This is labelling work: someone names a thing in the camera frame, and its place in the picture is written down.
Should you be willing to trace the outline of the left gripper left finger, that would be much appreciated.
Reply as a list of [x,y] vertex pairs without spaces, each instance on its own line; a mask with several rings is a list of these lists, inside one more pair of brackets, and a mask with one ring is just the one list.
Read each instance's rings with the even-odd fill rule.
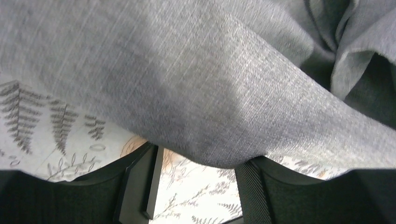
[[0,172],[3,224],[147,224],[154,218],[163,148],[149,142],[71,182]]

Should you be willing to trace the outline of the grey cloth napkin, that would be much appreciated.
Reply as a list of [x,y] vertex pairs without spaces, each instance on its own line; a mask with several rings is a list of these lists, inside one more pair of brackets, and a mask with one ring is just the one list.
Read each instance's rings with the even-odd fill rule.
[[3,0],[0,67],[207,166],[396,165],[393,0]]

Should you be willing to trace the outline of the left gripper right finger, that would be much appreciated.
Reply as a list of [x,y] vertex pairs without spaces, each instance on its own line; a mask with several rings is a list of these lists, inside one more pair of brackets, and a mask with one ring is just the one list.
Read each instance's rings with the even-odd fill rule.
[[235,170],[247,224],[393,224],[396,171],[355,169],[324,181],[266,157]]

